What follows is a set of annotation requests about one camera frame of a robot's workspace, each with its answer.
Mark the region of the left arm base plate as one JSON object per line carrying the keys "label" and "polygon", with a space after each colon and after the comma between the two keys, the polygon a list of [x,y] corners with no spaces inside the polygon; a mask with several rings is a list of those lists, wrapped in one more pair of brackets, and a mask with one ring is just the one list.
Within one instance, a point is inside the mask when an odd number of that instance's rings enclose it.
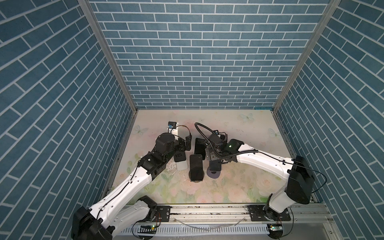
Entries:
{"label": "left arm base plate", "polygon": [[137,219],[135,222],[169,222],[171,206],[150,207],[145,218]]}

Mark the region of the grey round base phone stand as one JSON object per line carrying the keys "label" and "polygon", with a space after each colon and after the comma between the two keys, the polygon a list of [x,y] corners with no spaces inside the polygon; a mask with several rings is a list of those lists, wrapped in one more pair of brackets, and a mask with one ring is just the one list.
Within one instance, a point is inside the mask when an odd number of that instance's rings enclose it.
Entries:
{"label": "grey round base phone stand", "polygon": [[211,179],[217,179],[219,178],[221,174],[221,171],[210,171],[210,170],[207,170],[207,176]]}

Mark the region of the purple case phone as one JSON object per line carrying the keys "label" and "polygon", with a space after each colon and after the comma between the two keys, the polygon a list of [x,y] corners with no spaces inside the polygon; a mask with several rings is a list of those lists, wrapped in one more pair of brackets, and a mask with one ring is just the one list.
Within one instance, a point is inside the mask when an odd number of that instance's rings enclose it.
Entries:
{"label": "purple case phone", "polygon": [[221,160],[209,161],[209,170],[211,172],[220,172],[222,170],[222,161]]}

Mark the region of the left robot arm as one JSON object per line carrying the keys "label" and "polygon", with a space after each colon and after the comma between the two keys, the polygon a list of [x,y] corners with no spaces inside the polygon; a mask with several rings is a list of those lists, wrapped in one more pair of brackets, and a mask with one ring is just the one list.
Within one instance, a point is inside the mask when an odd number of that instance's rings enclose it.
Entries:
{"label": "left robot arm", "polygon": [[153,181],[177,152],[191,150],[192,136],[182,139],[163,133],[156,139],[152,151],[143,156],[135,170],[113,191],[86,209],[80,207],[73,217],[73,240],[111,240],[136,222],[150,221],[155,216],[157,203],[144,196],[133,206],[126,204]]}

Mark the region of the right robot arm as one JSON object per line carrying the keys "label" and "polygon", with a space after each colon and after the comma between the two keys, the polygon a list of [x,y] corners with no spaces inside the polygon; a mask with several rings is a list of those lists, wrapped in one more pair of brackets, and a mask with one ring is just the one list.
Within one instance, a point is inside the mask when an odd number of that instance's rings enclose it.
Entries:
{"label": "right robot arm", "polygon": [[272,221],[278,220],[282,213],[291,205],[310,203],[315,181],[314,170],[301,156],[285,158],[257,150],[248,144],[225,137],[211,134],[205,138],[206,160],[210,163],[211,172],[219,172],[225,162],[247,164],[282,179],[285,184],[268,197],[263,207],[264,216]]}

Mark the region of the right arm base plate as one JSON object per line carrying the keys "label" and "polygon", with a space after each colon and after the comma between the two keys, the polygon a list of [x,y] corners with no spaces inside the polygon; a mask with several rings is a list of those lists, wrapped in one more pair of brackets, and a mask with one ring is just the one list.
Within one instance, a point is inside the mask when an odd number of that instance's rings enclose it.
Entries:
{"label": "right arm base plate", "polygon": [[252,222],[277,222],[277,221],[290,221],[291,216],[288,209],[285,209],[282,213],[278,213],[272,210],[267,205],[248,205],[247,210],[250,214]]}

